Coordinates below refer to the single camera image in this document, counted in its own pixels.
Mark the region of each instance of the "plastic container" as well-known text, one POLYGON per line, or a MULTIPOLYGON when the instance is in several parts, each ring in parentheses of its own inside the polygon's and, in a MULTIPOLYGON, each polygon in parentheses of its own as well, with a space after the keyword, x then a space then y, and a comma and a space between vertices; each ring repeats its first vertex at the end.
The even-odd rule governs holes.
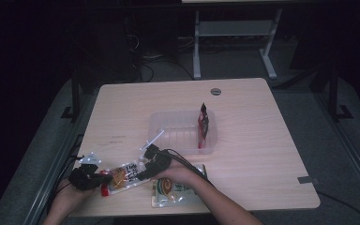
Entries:
POLYGON ((150 117, 148 140, 157 136, 160 129, 165 132, 154 142, 159 149, 172 149, 181 155, 211 154, 218 141, 215 114, 207 110, 209 129, 206 146, 198 148, 198 116, 200 111, 155 112, 150 117))

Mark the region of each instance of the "item in plastic container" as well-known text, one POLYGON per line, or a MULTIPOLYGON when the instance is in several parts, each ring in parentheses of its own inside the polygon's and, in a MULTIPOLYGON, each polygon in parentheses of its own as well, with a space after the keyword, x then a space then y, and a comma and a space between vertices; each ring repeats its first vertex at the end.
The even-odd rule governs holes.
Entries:
MULTIPOLYGON (((196 168, 206 174, 204 165, 197 165, 196 168)), ((190 187, 173 183, 167 178, 161 178, 153 182, 153 196, 151 204, 154 208, 199 203, 203 202, 190 187)))
POLYGON ((209 118, 206 113, 206 106, 201 106, 200 116, 198 117, 198 148, 206 147, 206 135, 209 129, 209 118))
POLYGON ((112 181, 107 185, 101 185, 101 195, 109 196, 123 190, 136 187, 148 182, 149 179, 139 180, 137 174, 142 171, 136 161, 121 165, 112 170, 103 170, 100 173, 112 176, 112 181))

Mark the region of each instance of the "person's left hand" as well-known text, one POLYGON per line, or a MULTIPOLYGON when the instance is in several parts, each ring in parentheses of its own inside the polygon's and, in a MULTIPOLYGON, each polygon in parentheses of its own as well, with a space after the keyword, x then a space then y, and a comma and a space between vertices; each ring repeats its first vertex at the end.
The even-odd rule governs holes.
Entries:
POLYGON ((91 196, 95 190, 78 190, 71 185, 68 179, 60 182, 59 191, 53 201, 51 211, 43 222, 44 225, 60 224, 69 214, 74 212, 83 201, 91 196))

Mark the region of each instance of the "desk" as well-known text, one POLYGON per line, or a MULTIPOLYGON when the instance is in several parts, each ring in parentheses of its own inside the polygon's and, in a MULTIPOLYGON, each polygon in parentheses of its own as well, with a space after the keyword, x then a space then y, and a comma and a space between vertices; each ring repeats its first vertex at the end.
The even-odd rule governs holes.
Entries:
MULTIPOLYGON (((114 168, 138 158, 149 117, 162 111, 215 113, 217 145, 211 155, 186 156, 204 164, 212 183, 247 210, 307 209, 320 204, 293 139, 264 79, 110 84, 101 87, 79 155, 91 151, 114 168), (212 88, 221 95, 213 96, 212 88)), ((152 182, 110 197, 92 196, 73 216, 206 213, 204 205, 152 208, 152 182)))

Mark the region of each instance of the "white metal stand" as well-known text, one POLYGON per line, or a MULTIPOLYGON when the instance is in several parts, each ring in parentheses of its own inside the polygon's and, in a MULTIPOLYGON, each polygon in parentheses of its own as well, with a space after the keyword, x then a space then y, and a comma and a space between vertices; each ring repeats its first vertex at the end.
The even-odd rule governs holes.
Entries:
POLYGON ((216 36, 268 36, 268 42, 264 49, 260 49, 262 61, 267 69, 268 76, 275 79, 277 74, 268 56, 274 36, 278 28, 282 9, 278 9, 274 20, 267 21, 220 21, 200 22, 199 11, 195 14, 195 38, 194 38, 194 79, 201 78, 201 65, 199 55, 200 37, 216 36))

